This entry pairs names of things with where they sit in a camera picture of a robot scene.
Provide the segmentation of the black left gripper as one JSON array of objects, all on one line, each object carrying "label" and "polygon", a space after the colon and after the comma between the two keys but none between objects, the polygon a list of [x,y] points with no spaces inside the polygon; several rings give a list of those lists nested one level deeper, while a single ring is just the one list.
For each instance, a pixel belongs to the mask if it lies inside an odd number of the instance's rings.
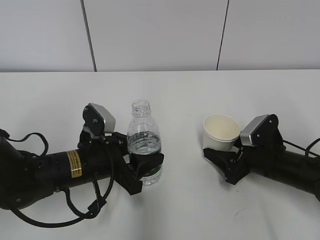
[{"label": "black left gripper", "polygon": [[110,178],[131,196],[142,191],[141,178],[159,170],[165,158],[160,152],[130,155],[127,135],[120,132],[92,138],[82,130],[77,147],[83,177]]}]

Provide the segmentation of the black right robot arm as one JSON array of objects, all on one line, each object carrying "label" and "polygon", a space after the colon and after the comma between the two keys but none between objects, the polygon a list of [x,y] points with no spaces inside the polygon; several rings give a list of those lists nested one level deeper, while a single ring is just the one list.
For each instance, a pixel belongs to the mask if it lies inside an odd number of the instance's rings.
[{"label": "black right robot arm", "polygon": [[250,173],[289,185],[320,199],[320,159],[280,147],[243,147],[234,151],[203,149],[227,183],[236,185]]}]

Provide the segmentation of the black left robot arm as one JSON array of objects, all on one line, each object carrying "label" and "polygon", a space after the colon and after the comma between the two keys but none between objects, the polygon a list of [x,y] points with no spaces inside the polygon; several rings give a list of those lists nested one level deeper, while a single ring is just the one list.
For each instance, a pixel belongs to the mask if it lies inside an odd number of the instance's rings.
[{"label": "black left robot arm", "polygon": [[17,150],[10,135],[0,131],[0,207],[9,209],[5,202],[17,209],[51,196],[54,192],[87,184],[93,179],[113,179],[130,195],[142,191],[142,177],[162,165],[164,154],[156,150],[151,154],[125,156],[127,137],[119,132],[91,139],[81,132],[78,148],[57,153],[48,153],[49,144],[44,136],[36,134],[44,143],[44,151],[36,155]]}]

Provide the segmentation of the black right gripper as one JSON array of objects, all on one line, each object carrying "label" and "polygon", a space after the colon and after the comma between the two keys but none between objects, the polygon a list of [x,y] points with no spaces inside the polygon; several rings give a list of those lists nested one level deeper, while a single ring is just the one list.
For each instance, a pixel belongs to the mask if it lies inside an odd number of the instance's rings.
[{"label": "black right gripper", "polygon": [[224,173],[227,183],[236,185],[251,172],[246,163],[249,149],[249,147],[241,147],[234,152],[204,148],[203,155]]}]

